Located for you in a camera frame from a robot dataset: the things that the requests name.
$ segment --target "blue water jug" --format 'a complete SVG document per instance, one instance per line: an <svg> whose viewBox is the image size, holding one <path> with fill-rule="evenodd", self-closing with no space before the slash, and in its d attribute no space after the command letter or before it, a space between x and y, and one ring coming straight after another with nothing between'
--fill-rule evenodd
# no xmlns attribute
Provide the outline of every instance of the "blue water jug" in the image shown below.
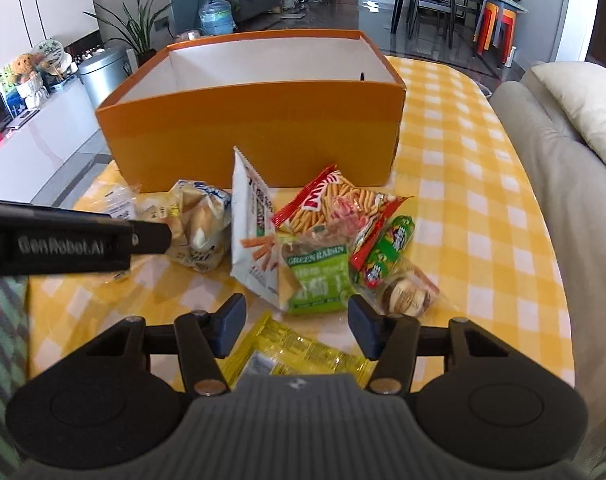
<svg viewBox="0 0 606 480"><path fill-rule="evenodd" d="M199 11L201 28L209 36L231 34L234 30L232 6L225 0L208 0Z"/></svg>

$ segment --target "cardboard box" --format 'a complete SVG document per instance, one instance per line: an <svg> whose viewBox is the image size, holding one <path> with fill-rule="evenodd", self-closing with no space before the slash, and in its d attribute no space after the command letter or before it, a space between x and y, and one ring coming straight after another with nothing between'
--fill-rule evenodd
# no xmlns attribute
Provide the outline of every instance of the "cardboard box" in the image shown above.
<svg viewBox="0 0 606 480"><path fill-rule="evenodd" d="M123 176L230 188L238 146L270 187L335 162L356 186L387 182L403 80L357 30L274 30L172 44L96 109Z"/></svg>

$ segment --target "trash can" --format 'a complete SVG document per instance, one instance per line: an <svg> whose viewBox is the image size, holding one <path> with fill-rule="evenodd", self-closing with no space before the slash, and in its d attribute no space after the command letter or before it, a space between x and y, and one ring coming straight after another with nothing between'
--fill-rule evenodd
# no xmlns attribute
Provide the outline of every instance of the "trash can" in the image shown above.
<svg viewBox="0 0 606 480"><path fill-rule="evenodd" d="M78 67L78 75L95 109L131 73L124 46L107 48Z"/></svg>

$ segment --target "red snack bag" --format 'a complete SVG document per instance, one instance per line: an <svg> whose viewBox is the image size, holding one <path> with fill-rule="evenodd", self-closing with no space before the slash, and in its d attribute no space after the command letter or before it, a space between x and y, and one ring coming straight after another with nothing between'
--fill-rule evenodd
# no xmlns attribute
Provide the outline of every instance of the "red snack bag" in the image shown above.
<svg viewBox="0 0 606 480"><path fill-rule="evenodd" d="M277 211L272 222L277 229L298 235L331 220L356 215L361 228L350 261L359 270L385 221L404 200L404 197L355 187L336 169L336 164L332 164L307 184L292 202ZM365 244L369 249L364 254Z"/></svg>

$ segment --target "screw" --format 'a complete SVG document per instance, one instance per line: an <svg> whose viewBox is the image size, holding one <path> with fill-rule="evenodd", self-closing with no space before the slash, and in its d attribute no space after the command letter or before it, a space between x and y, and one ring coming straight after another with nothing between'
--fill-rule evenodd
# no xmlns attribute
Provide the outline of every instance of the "screw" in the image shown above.
<svg viewBox="0 0 606 480"><path fill-rule="evenodd" d="M374 379L369 389L379 395L394 395L401 391L401 383L391 378Z"/></svg>
<svg viewBox="0 0 606 480"><path fill-rule="evenodd" d="M227 390L227 386L218 379L204 379L194 385L194 391L203 397L221 395Z"/></svg>

